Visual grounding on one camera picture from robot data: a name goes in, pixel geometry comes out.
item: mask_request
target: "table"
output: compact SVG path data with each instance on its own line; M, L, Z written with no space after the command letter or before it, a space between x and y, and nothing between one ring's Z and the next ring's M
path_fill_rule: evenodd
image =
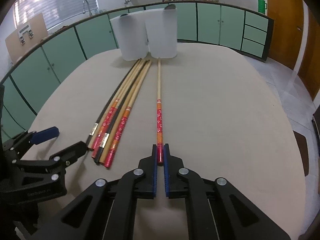
M30 130L57 126L60 136L33 146L25 159L47 159L85 141L97 116L134 62L119 49L93 56L56 89ZM68 194L39 205L46 221L98 178L119 179L151 155L156 143L156 60L133 106L110 170L90 155L67 168ZM292 240L304 217L305 179L290 123L258 72L222 46L181 43L162 60L164 143L201 177L225 177ZM139 200L134 239L188 239L184 200L165 198L163 167L157 197Z

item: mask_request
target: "faucet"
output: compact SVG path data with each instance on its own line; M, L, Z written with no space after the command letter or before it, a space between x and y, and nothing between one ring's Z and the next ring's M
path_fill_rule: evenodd
M126 7L129 2L131 2L131 0L125 0L125 1L124 1L124 6Z
M91 9L90 9L90 5L89 5L89 2L88 2L87 0L83 0L83 13L85 13L85 9L84 9L85 3L84 3L84 2L87 3L88 9L89 9L89 16L92 16L92 12L91 12Z

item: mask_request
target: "robotic claw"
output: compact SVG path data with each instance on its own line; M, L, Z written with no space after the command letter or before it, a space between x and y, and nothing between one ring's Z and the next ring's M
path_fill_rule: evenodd
M31 240L132 239L137 199L156 196L156 145L121 179L98 179L32 236ZM165 191L184 198L190 240L290 240L225 178L202 179L164 145Z
M3 86L0 86L0 117ZM129 240L137 199L156 196L157 147L137 169L121 179L96 180L39 230L37 203L67 193L66 168L85 155L78 142L47 161L21 160L34 145L59 135L56 127L22 132L0 147L0 239L19 239L13 221L20 221L30 240ZM225 178L201 178L165 144L164 182L168 198L184 198L189 240L290 240L290 237Z

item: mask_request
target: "floor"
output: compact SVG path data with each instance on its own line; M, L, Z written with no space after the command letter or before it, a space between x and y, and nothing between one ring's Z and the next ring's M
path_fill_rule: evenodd
M246 57L248 62L260 73L274 95L279 99L287 114L292 129L307 139L309 154L309 175L306 179L306 206L303 234L320 209L318 194L318 146L311 123L316 108L299 76L286 66L268 58L266 63Z

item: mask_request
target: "green thermos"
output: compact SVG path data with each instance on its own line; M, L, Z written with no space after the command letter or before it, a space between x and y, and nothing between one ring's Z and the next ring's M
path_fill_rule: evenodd
M266 14L266 9L268 8L265 0L258 0L258 12Z

